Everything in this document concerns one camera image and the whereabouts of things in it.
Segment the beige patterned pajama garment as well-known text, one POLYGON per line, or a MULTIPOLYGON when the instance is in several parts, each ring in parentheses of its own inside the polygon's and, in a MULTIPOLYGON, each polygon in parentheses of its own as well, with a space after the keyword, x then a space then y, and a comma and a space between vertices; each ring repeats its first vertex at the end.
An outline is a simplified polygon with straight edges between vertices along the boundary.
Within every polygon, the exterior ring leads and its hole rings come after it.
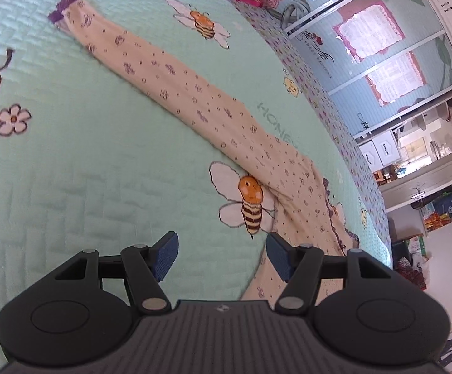
POLYGON ((176 231, 172 300, 276 300, 270 232, 330 256, 359 247, 314 161, 241 101, 86 0, 60 0, 49 19, 82 48, 80 117, 60 156, 94 178, 86 218, 96 231, 120 225, 123 243, 176 231))

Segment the red black clothes pile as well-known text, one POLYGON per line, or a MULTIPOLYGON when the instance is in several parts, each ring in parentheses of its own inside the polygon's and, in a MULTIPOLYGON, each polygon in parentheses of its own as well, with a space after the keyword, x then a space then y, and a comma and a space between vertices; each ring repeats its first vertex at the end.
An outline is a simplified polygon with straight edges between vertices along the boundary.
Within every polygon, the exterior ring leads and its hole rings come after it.
POLYGON ((392 243, 393 270, 421 290, 426 290, 430 281, 429 261, 422 234, 392 243))

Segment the green bee quilt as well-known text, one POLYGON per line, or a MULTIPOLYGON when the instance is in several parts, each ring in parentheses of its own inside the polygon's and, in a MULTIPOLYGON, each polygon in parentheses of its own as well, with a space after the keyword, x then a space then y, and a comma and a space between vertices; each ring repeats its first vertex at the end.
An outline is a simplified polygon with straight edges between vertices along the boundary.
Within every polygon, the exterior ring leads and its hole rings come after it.
MULTIPOLYGON (((0 0, 0 310, 75 253, 114 254, 168 231, 171 300, 237 299, 265 234, 218 218, 209 177, 225 156, 115 75, 49 14, 60 0, 0 0)), ((233 0, 87 0, 232 97, 327 179, 345 230, 382 262, 382 197, 336 107, 265 10, 233 0)), ((6 360, 0 348, 0 367, 6 360)))

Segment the white drawer cabinet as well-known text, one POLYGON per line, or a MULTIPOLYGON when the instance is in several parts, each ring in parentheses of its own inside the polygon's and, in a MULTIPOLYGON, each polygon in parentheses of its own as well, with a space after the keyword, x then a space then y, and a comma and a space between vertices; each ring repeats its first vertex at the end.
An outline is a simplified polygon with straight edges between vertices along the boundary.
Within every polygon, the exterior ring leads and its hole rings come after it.
POLYGON ((398 143, 391 131, 375 136, 361 144, 359 150, 372 172, 377 172, 401 159, 398 143))

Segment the grey room door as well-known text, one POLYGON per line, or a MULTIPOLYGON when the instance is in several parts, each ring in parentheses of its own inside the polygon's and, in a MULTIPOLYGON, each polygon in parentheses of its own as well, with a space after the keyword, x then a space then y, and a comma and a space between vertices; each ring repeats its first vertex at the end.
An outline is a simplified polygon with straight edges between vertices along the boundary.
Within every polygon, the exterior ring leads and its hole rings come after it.
POLYGON ((387 213, 452 185, 452 155, 380 187, 387 213))

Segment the colourful hanging bags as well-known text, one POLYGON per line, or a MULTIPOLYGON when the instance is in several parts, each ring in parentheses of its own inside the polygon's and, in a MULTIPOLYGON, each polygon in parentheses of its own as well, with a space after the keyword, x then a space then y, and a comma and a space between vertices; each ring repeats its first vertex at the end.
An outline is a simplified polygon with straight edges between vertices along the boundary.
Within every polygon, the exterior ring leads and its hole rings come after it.
POLYGON ((452 223, 452 193, 442 193, 420 209, 424 228, 435 231, 452 223))

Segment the blue sliding wardrobe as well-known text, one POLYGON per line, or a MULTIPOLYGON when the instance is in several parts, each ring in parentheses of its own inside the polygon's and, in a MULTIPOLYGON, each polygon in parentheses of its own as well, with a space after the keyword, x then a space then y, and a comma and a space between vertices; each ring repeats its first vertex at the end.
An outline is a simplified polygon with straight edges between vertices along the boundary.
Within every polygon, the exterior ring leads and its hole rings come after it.
POLYGON ((452 42, 429 0, 291 0, 283 30, 349 132, 452 90, 452 42))

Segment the purple dotted bedsheet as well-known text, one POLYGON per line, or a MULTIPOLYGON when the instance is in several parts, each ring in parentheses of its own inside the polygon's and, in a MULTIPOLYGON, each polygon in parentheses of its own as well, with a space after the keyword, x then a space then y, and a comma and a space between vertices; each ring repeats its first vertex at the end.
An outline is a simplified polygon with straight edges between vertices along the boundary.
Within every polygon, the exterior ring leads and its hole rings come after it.
POLYGON ((247 3, 231 4, 270 46, 295 82, 306 103, 298 108, 259 103, 257 111, 282 134, 282 140, 304 152, 329 181, 334 203, 343 203, 346 228, 359 247, 388 267, 392 249, 385 204, 378 185, 354 138, 327 92, 313 75, 292 41, 267 11, 247 3))

